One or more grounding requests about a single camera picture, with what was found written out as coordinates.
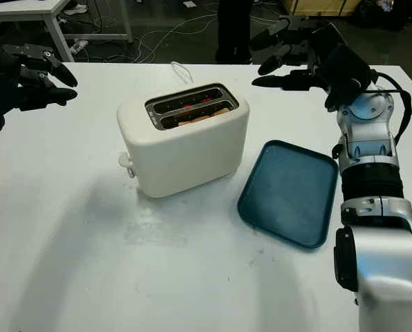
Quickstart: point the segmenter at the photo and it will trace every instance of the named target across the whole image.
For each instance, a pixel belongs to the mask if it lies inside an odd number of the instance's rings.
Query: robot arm
[[[307,69],[259,77],[253,84],[302,91],[318,86],[328,93],[325,107],[337,112],[341,138],[333,158],[339,159],[344,228],[336,235],[335,276],[356,293],[359,329],[412,331],[412,209],[404,199],[396,152],[411,116],[410,95],[391,77],[370,69],[325,21],[280,17],[252,40],[253,49],[274,44],[280,51],[261,65],[261,75],[291,64],[291,54],[306,59]],[[395,89],[381,89],[379,77]],[[388,127],[391,93],[399,93],[405,107],[395,138]]]
[[[77,96],[72,89],[57,88],[48,73],[68,86],[77,86],[77,80],[54,57],[53,50],[29,44],[0,46],[0,131],[4,115],[12,109],[43,109],[52,103],[64,106]]]

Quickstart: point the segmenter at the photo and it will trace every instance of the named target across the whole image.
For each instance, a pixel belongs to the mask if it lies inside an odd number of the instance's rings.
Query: gray floor
[[[120,9],[116,0],[96,0],[103,17],[103,31],[107,33],[122,32]],[[133,44],[116,42],[91,42],[86,53],[76,56],[81,62],[155,62],[167,63],[177,61],[192,64],[214,63],[214,53],[217,45],[217,22],[214,16],[187,22],[180,26],[177,33],[171,33],[162,38],[180,22],[214,15],[217,2],[213,0],[194,0],[196,8],[187,9],[181,0],[144,0],[143,4],[129,0],[129,16],[136,39]],[[257,4],[252,11],[252,34],[262,31],[269,23],[275,20],[277,13],[283,8],[274,3],[265,1]],[[92,19],[97,17],[94,0],[89,1]],[[72,20],[91,22],[88,14],[75,15]],[[350,47],[362,56],[369,64],[397,64],[412,77],[412,22],[403,31],[393,32],[380,28],[359,28],[345,19],[332,19],[344,35]],[[90,32],[94,29],[82,22],[67,23],[64,30],[68,32]],[[149,33],[142,39],[139,56],[138,46],[143,34]],[[50,37],[39,22],[23,22],[16,26],[9,26],[2,32],[0,42],[5,43],[36,43],[51,45]],[[261,63],[271,51],[266,50],[254,54],[254,63]]]

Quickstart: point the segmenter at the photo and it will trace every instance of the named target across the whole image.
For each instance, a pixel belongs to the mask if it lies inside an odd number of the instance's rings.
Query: desk
[[[69,51],[65,36],[60,30],[56,16],[62,11],[69,0],[18,0],[0,3],[0,21],[44,21],[53,38],[62,61],[73,62],[74,58]],[[129,24],[127,5],[125,0],[120,1],[122,18],[126,34],[80,35],[86,39],[127,39],[132,42],[131,26]]]
[[[6,116],[0,332],[358,331],[354,295],[333,272],[340,181],[328,240],[313,252],[251,229],[236,211],[268,140],[330,154],[339,129],[324,92],[253,87],[257,66],[187,68],[196,82],[231,82],[251,114],[238,170],[167,198],[145,197],[118,166],[125,146],[115,115],[134,95],[183,89],[171,65],[69,64],[76,100]],[[400,67],[376,68],[412,95]],[[401,113],[395,98],[394,132]],[[412,202],[412,121],[398,151]]]

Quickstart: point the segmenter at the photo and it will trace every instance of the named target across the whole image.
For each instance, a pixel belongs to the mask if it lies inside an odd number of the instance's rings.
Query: blue tray
[[[305,248],[325,241],[338,166],[328,156],[267,142],[238,200],[242,220]]]

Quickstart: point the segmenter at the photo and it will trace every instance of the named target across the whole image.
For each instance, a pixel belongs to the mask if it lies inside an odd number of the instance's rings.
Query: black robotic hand
[[[266,75],[283,64],[307,64],[307,69],[289,75],[268,75],[252,84],[279,87],[283,90],[307,91],[316,86],[327,91],[328,109],[351,104],[375,80],[373,71],[344,41],[335,26],[321,18],[280,16],[279,22],[257,35],[252,50],[277,47],[259,68]]]
[[[68,86],[77,86],[73,74],[43,46],[0,46],[0,131],[4,115],[12,109],[43,109],[48,104],[66,105],[77,96],[72,89],[57,88],[48,73]]]

